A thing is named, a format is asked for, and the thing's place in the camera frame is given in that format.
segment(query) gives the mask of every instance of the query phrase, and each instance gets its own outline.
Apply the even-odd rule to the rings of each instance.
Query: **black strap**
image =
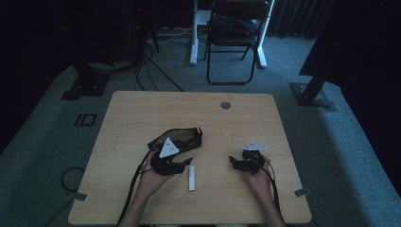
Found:
[[[136,168],[135,174],[132,177],[132,181],[131,181],[131,185],[130,185],[130,190],[128,192],[128,196],[127,196],[126,202],[124,204],[124,208],[121,211],[121,215],[120,215],[120,218],[118,219],[117,225],[121,222],[121,220],[123,219],[123,217],[125,216],[125,214],[127,212],[128,206],[130,205],[130,201],[131,201],[131,197],[132,197],[132,191],[133,191],[133,188],[135,187],[136,180],[138,179],[139,174],[141,174],[142,166],[144,165],[144,162],[147,160],[150,152],[151,152],[151,150],[148,151],[148,153],[145,155],[144,159],[142,160],[141,164]]]
[[[270,179],[270,182],[271,182],[271,185],[273,186],[274,204],[275,204],[275,206],[277,208],[278,213],[281,216],[281,219],[284,221],[283,215],[281,214],[280,201],[279,201],[279,198],[278,198],[277,185],[275,183],[275,179],[273,179],[271,177],[271,175],[269,174],[269,172],[264,167],[262,167],[260,164],[258,164],[254,159],[251,159],[251,160],[254,161],[260,167],[260,169],[262,169],[268,175],[268,177]]]

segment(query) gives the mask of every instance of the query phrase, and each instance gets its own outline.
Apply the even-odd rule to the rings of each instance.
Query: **black chair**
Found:
[[[256,48],[259,44],[261,26],[266,22],[270,5],[265,0],[217,0],[211,8],[210,20],[207,26],[207,43],[203,59],[207,53],[207,80],[213,85],[247,84],[253,78],[256,60]],[[212,45],[230,46],[226,50],[212,50]],[[245,50],[233,50],[233,46],[246,47]],[[219,81],[210,79],[211,53],[241,52],[242,60],[248,50],[253,49],[251,75],[243,81]]]

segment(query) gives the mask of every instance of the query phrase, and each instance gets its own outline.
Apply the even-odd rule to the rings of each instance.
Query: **black curtain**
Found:
[[[399,194],[400,11],[395,0],[338,0],[300,72],[339,85]]]

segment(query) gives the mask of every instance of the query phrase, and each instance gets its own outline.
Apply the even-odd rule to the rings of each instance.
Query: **wooden table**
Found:
[[[222,109],[223,101],[231,108]],[[269,146],[262,153],[271,158],[285,221],[311,220],[305,196],[294,194],[302,185],[273,96],[121,91],[113,95],[79,187],[88,198],[74,201],[70,223],[116,224],[147,143],[167,130],[193,127],[203,131],[202,146],[174,161],[194,158],[196,191],[188,190],[187,170],[174,176],[150,199],[141,223],[263,223],[229,161],[229,155],[240,159],[241,146],[252,140]]]

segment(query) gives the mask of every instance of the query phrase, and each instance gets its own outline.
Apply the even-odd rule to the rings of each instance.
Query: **black device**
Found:
[[[260,167],[265,164],[265,159],[259,150],[242,150],[242,158],[243,160],[237,160],[234,157],[230,156],[230,162],[233,164],[233,168],[245,171],[252,172],[256,174]]]
[[[263,157],[263,155],[259,151],[260,149],[267,149],[267,148],[268,148],[267,146],[251,141],[249,145],[242,146],[243,160],[237,160],[236,158],[229,156],[230,162],[232,163],[233,168],[239,171],[251,172],[254,175],[260,170],[262,170],[268,175],[271,185],[273,187],[274,203],[281,216],[280,201],[278,197],[277,186],[275,183],[274,170],[271,164],[269,163],[269,166],[271,167],[272,170],[272,175],[273,175],[272,177],[269,171],[264,168],[265,162],[267,162],[267,160]]]
[[[150,165],[161,175],[183,173],[191,164],[192,158],[181,163],[173,163],[175,156],[201,146],[202,131],[197,128],[174,129],[166,131],[158,139],[148,143],[149,149],[158,149],[153,155]]]

